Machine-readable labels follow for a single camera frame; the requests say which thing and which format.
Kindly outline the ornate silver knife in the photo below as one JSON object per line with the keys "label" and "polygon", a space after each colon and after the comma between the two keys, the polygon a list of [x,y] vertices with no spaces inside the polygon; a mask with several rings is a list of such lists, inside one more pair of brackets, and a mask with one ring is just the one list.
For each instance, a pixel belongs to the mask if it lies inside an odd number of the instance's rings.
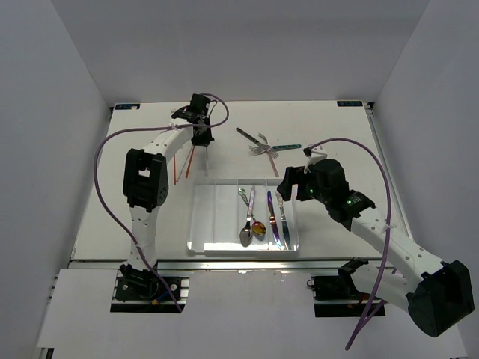
{"label": "ornate silver knife", "polygon": [[285,211],[284,211],[284,200],[283,200],[281,194],[278,191],[275,193],[275,196],[276,196],[278,206],[279,206],[279,209],[280,209],[281,226],[282,226],[282,232],[283,232],[285,247],[286,247],[287,250],[291,250],[292,245],[291,245],[291,241],[290,241],[289,227],[287,225],[287,219],[286,219],[286,215],[285,215]]}

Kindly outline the rainbow iridescent knife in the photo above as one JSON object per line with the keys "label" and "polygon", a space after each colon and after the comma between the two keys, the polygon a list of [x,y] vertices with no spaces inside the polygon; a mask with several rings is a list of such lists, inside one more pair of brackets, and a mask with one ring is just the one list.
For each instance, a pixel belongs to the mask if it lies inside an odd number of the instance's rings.
{"label": "rainbow iridescent knife", "polygon": [[282,250],[283,246],[282,246],[282,243],[281,243],[281,237],[280,237],[280,234],[279,234],[279,231],[278,231],[278,225],[277,225],[276,218],[275,218],[271,191],[267,192],[267,206],[268,206],[268,210],[269,210],[269,223],[270,223],[270,227],[272,229],[272,235],[273,235],[273,238],[275,240],[275,244],[280,250]]}

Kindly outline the rainbow iridescent spoon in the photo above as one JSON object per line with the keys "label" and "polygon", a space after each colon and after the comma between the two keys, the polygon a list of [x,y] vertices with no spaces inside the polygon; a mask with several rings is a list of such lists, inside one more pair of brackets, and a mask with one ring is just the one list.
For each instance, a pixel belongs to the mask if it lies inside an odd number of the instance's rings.
{"label": "rainbow iridescent spoon", "polygon": [[256,236],[263,237],[266,235],[266,227],[260,221],[254,221],[252,226],[252,231]]}

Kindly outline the pink handled spoon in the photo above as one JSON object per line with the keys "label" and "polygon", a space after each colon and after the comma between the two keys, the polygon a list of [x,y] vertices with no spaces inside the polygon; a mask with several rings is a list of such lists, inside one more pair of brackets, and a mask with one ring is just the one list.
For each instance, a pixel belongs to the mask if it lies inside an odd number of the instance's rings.
{"label": "pink handled spoon", "polygon": [[246,223],[239,233],[239,240],[243,247],[248,247],[251,244],[252,237],[253,237],[251,220],[252,220],[252,214],[253,214],[255,192],[256,192],[256,188],[253,185],[250,190],[249,199],[246,201],[246,204],[248,207],[247,214],[246,214]]}

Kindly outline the black handled spoon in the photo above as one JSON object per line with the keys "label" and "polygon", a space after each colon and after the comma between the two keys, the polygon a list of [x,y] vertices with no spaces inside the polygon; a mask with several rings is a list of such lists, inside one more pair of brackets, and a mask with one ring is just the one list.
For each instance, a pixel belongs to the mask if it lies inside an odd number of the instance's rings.
{"label": "black handled spoon", "polygon": [[243,200],[243,202],[245,203],[245,205],[247,207],[246,201],[248,200],[248,197],[246,196],[246,190],[244,188],[240,188],[238,190],[238,193],[239,193],[241,199]]}

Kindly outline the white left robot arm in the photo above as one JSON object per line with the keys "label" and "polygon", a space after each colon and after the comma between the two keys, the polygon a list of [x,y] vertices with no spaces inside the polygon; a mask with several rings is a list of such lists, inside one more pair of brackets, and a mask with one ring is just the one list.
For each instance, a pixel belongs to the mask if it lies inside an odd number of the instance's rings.
{"label": "white left robot arm", "polygon": [[211,102],[206,94],[193,94],[187,106],[172,114],[168,129],[126,155],[123,194],[135,237],[126,261],[128,271],[147,271],[156,264],[156,221],[168,196],[168,163],[184,144],[208,147],[214,140],[209,127]]}

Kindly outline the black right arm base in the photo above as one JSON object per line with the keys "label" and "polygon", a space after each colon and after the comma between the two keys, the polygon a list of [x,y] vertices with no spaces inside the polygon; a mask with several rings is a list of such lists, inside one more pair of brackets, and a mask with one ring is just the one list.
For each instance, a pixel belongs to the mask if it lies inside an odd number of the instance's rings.
{"label": "black right arm base", "polygon": [[316,318],[360,318],[366,308],[368,293],[359,292],[350,275],[360,266],[368,264],[354,258],[342,265],[335,275],[315,275],[306,286],[313,292]]}

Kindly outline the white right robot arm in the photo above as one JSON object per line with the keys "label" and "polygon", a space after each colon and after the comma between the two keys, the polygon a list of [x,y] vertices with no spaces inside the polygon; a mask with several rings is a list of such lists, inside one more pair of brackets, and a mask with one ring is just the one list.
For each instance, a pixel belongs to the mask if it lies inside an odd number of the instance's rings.
{"label": "white right robot arm", "polygon": [[402,231],[388,227],[375,203],[350,188],[344,169],[334,159],[321,159],[302,167],[288,167],[278,186],[286,201],[292,187],[296,199],[321,202],[329,216],[357,237],[365,240],[386,259],[397,274],[381,274],[365,259],[352,259],[338,270],[339,292],[347,298],[372,294],[409,314],[427,335],[440,334],[475,309],[470,272],[460,261],[445,262],[423,249]]}

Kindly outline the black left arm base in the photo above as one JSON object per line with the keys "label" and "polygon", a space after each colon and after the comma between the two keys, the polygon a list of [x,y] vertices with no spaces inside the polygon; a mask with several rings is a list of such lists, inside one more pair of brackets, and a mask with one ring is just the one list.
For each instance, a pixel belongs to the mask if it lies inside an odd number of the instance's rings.
{"label": "black left arm base", "polygon": [[175,313],[186,305],[189,279],[165,276],[162,282],[151,271],[121,265],[115,281],[111,313]]}

